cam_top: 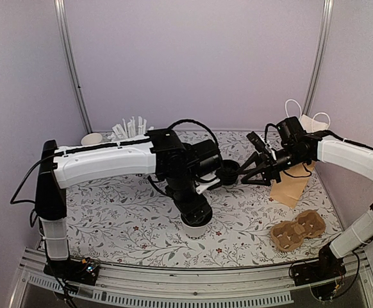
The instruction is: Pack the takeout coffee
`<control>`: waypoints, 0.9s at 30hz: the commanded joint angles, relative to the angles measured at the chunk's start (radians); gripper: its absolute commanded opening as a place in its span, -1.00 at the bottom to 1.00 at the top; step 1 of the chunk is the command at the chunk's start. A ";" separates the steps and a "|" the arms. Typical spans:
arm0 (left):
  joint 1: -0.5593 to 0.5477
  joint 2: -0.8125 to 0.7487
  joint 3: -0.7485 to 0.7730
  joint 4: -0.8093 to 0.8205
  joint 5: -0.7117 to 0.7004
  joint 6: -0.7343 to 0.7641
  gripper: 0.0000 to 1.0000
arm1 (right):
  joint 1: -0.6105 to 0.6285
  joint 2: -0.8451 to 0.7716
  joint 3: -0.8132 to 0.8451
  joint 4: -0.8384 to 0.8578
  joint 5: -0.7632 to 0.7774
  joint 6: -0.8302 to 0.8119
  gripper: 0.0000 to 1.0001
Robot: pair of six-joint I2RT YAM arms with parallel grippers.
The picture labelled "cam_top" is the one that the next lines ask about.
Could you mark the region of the stack of black cup lids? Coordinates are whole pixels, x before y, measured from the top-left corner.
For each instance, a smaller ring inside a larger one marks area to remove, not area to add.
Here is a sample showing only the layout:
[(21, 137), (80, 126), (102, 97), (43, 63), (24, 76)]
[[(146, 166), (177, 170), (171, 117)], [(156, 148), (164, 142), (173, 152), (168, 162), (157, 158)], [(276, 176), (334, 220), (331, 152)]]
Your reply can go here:
[(234, 160), (223, 160), (222, 167), (219, 169), (220, 181), (224, 186), (234, 185), (238, 179), (238, 169), (240, 164)]

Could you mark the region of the white paper coffee cup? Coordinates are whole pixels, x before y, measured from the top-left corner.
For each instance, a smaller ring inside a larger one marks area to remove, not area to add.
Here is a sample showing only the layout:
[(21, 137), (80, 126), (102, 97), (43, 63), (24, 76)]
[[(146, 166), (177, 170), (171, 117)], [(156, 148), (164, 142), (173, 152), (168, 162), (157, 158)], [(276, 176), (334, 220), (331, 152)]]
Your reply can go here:
[(181, 215), (181, 222), (185, 235), (192, 240), (201, 239), (208, 230), (208, 225), (210, 224), (211, 219), (212, 214), (207, 215), (204, 220), (198, 224), (189, 225), (185, 217)]

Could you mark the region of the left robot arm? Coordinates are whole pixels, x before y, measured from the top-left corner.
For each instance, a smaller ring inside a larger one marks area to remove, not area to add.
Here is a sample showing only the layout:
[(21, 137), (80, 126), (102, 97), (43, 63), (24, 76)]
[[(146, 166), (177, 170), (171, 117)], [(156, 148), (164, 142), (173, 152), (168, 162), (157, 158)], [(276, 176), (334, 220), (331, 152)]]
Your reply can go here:
[(182, 142), (173, 129), (185, 122), (182, 119), (137, 137), (90, 146), (45, 142), (40, 160), (27, 171), (10, 203), (25, 202), (17, 196), (37, 169), (31, 203), (43, 227), (46, 254), (62, 278), (72, 278), (77, 272), (76, 263), (69, 259), (66, 227), (65, 190), (73, 185), (114, 176), (154, 175), (157, 182), (166, 182), (163, 194), (173, 201), (186, 226), (201, 228), (211, 221), (213, 210), (203, 192), (220, 182), (216, 176), (209, 177), (222, 166), (219, 143), (214, 133), (196, 144)]

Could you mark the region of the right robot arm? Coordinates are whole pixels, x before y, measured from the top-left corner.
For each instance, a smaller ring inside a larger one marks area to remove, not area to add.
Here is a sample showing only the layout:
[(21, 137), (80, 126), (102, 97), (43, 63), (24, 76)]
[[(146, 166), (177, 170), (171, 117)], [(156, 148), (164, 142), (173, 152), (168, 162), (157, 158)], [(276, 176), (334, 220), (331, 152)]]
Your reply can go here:
[(335, 202), (345, 230), (325, 248), (313, 266), (319, 280), (327, 279), (341, 259), (373, 239), (373, 147), (337, 135), (331, 130), (307, 132), (298, 118), (273, 124), (281, 147), (273, 150), (266, 137), (251, 132), (254, 153), (239, 170), (242, 183), (270, 185), (281, 174), (302, 163), (317, 162), (324, 187)]

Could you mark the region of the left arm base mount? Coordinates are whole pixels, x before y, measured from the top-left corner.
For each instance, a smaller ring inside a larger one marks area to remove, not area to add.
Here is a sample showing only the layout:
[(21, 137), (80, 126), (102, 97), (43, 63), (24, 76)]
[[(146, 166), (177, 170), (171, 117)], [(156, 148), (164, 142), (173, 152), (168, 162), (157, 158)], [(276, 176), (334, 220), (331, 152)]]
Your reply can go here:
[(89, 257), (80, 261), (71, 258), (64, 261), (54, 261), (48, 257), (44, 273), (56, 279), (66, 301), (69, 301), (72, 299), (70, 294), (78, 291), (76, 287), (70, 284), (71, 282), (88, 286), (95, 285), (99, 276), (99, 263)]

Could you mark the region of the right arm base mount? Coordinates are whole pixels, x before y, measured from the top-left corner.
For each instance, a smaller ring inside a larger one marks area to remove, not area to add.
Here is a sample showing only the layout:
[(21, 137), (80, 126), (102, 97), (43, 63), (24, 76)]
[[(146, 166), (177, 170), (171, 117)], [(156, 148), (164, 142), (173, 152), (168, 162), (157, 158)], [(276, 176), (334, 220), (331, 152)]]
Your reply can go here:
[(288, 274), (296, 286), (331, 280), (327, 284), (315, 286), (311, 289), (312, 295), (316, 299), (328, 301), (336, 297), (346, 274), (346, 269), (343, 259), (337, 259), (327, 244), (319, 250), (316, 261), (301, 262), (298, 265), (292, 264)]

